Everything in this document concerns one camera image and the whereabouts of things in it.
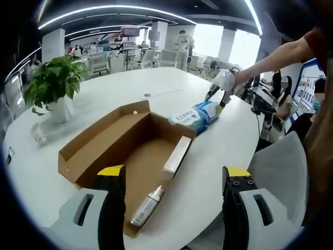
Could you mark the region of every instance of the window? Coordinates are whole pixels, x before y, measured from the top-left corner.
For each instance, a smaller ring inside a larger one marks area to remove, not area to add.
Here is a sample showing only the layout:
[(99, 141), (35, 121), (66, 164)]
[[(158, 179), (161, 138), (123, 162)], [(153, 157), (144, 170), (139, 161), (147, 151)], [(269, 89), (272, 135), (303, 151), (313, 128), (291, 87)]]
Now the window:
[(198, 24), (194, 30), (194, 53), (218, 57), (223, 26)]
[(144, 39), (145, 39), (145, 29), (140, 29), (139, 37), (137, 37), (136, 39), (136, 44), (140, 45)]
[(258, 35), (237, 30), (229, 63), (238, 64), (242, 69), (252, 66), (257, 59), (260, 42)]

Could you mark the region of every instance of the white bottle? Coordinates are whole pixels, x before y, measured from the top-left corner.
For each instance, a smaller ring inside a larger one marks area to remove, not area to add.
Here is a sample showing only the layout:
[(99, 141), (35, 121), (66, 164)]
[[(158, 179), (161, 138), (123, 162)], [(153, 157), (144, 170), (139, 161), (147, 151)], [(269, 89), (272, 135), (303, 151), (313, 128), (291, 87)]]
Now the white bottle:
[(131, 224), (137, 227), (141, 227), (151, 213), (154, 211), (157, 204), (160, 202), (162, 196), (164, 194), (164, 190), (162, 186), (159, 186), (154, 192), (148, 194), (144, 202), (135, 212), (134, 216), (131, 219)]

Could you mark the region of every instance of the packaged item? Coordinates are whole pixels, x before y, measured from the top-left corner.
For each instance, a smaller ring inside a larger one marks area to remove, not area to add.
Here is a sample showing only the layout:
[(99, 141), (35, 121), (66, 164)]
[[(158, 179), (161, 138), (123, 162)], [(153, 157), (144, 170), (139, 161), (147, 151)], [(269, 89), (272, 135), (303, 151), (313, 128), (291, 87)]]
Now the packaged item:
[(165, 163), (163, 172), (164, 178), (168, 181), (171, 181), (175, 176), (178, 167), (180, 166), (185, 154), (192, 142), (192, 139), (186, 136), (182, 136), (179, 140), (176, 148), (172, 152), (171, 156), (169, 157), (168, 161)]
[(180, 114), (171, 116), (169, 122), (179, 123), (201, 133), (219, 117), (222, 110), (220, 103), (204, 101)]
[(141, 227), (156, 208), (163, 194), (164, 190), (162, 189), (162, 186), (159, 186), (157, 189), (154, 190), (154, 192), (148, 194), (144, 202), (141, 204), (141, 206), (132, 217), (131, 224), (136, 227)]

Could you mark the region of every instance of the white flower pot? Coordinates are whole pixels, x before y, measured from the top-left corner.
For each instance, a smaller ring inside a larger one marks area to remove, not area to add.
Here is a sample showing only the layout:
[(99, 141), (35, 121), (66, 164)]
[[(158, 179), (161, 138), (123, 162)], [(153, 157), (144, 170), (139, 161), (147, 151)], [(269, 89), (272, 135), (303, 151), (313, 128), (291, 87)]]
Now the white flower pot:
[(47, 105), (51, 117), (55, 123), (64, 123), (68, 121), (74, 114), (73, 101), (68, 97), (58, 99), (57, 103), (50, 103)]

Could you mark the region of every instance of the person in white shirt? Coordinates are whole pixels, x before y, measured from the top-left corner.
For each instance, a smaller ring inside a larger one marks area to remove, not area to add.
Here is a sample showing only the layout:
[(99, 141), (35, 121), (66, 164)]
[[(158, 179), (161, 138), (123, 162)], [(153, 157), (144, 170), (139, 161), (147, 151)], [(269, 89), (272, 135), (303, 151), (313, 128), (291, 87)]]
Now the person in white shirt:
[(96, 47), (96, 43), (92, 43), (92, 45), (90, 46), (91, 49), (91, 53), (92, 54), (96, 54), (97, 53), (97, 47)]
[(267, 107), (258, 109), (265, 115), (265, 120), (267, 121), (270, 121), (273, 116), (273, 125), (275, 127), (281, 127), (280, 119), (286, 120), (290, 116), (292, 105), (291, 86), (291, 77), (283, 77), (281, 87), (284, 89), (284, 92), (277, 99), (275, 108)]
[(29, 66), (27, 68), (27, 77), (28, 80), (30, 81), (32, 79), (33, 73), (38, 70), (38, 68), (42, 65), (42, 63), (37, 59), (37, 55), (34, 54), (31, 59)]
[(194, 39), (187, 35), (185, 30), (181, 30), (175, 44), (178, 45), (177, 68), (187, 71), (189, 48), (194, 48)]

